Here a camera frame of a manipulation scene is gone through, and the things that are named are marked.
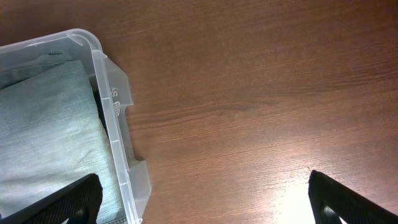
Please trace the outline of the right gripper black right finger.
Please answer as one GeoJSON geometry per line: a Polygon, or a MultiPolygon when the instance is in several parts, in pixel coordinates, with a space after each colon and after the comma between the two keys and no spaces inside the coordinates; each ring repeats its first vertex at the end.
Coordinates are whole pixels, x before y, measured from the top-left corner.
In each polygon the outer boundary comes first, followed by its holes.
{"type": "Polygon", "coordinates": [[[308,180],[308,197],[316,224],[397,223],[397,215],[316,170],[308,180]]]}

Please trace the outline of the light blue jeans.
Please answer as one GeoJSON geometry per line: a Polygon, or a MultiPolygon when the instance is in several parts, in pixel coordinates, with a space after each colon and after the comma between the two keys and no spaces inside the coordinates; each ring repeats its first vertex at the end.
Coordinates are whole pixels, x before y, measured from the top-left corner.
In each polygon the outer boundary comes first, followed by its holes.
{"type": "Polygon", "coordinates": [[[126,223],[111,146],[83,64],[65,52],[1,70],[1,216],[87,174],[98,175],[98,223],[126,223]]]}

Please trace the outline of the clear plastic storage bin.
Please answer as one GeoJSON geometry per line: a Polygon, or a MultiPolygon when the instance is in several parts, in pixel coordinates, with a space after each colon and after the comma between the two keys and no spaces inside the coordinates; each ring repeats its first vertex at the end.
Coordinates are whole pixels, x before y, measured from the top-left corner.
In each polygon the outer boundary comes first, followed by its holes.
{"type": "Polygon", "coordinates": [[[126,223],[141,223],[152,189],[146,162],[138,161],[132,150],[126,121],[126,108],[133,104],[129,80],[103,52],[99,40],[87,30],[70,29],[5,45],[1,70],[56,52],[65,52],[84,66],[111,146],[126,223]]]}

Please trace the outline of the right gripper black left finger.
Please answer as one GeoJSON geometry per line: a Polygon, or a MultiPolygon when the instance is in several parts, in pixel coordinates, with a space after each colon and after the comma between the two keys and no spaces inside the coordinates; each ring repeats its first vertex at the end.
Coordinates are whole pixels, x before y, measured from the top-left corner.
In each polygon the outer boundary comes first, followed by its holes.
{"type": "Polygon", "coordinates": [[[103,188],[96,174],[88,174],[36,203],[1,219],[1,224],[96,224],[103,188]]]}

